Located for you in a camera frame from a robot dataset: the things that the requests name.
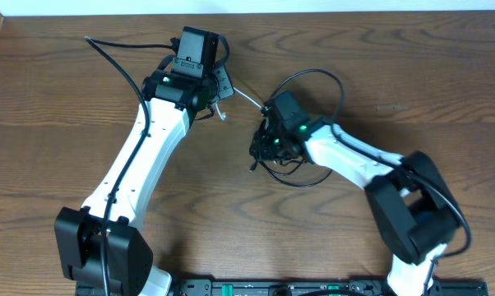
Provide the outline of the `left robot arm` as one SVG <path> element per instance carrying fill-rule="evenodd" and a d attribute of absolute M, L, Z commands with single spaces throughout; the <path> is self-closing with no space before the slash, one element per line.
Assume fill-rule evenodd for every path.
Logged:
<path fill-rule="evenodd" d="M 131 87 L 139 99 L 136 121 L 99 186 L 76 210 L 62 208 L 54 222 L 65 278 L 78 295 L 166 295 L 172 276 L 153 264 L 141 235 L 146 208 L 164 167 L 199 112 L 234 94 L 217 58 L 223 35 L 186 26 L 159 66 Z"/>

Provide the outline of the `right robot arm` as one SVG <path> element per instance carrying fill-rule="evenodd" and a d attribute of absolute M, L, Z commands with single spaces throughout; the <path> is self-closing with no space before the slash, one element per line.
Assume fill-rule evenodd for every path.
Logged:
<path fill-rule="evenodd" d="M 393 254 L 386 283 L 395 295 L 427 295 L 437 261 L 465 225 L 436 165 L 416 151 L 380 150 L 326 118 L 312 119 L 286 91 L 261 107 L 250 155 L 262 167 L 315 164 L 362 189 L 377 229 Z"/>

